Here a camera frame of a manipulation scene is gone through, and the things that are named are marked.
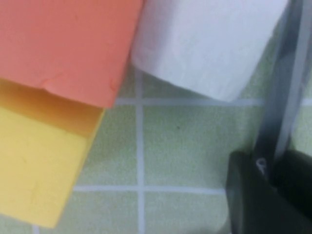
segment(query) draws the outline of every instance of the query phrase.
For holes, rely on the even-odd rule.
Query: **green grid mat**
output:
[[[58,226],[0,218],[1,234],[215,234],[228,217],[229,153],[252,148],[271,52],[239,100],[222,103],[129,70]],[[312,155],[312,86],[294,134]]]

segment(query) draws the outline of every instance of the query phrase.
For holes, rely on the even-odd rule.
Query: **grid line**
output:
[[[143,192],[154,193],[184,193],[184,194],[200,194],[200,195],[224,195],[224,188],[197,188],[197,187],[182,187],[182,186],[143,186]],[[137,185],[98,185],[98,186],[75,186],[74,192],[139,192],[140,188]]]
[[[138,233],[145,234],[144,143],[143,143],[143,72],[135,69],[136,78],[136,170],[138,197]]]
[[[37,225],[33,225],[33,234],[40,234],[40,230]]]

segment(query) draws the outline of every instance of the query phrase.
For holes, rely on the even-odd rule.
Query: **black object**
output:
[[[254,150],[230,156],[232,234],[312,234],[312,158],[288,150],[311,66],[312,0],[291,0]]]

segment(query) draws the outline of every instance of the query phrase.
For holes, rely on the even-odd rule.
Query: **foam block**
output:
[[[111,107],[142,1],[0,0],[0,77]]]
[[[288,0],[146,0],[133,64],[222,101],[252,76]]]
[[[0,213],[54,227],[103,113],[0,81]]]

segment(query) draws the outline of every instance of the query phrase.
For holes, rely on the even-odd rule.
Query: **gray metal bar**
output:
[[[292,0],[253,157],[266,178],[288,147],[312,66],[312,0]]]

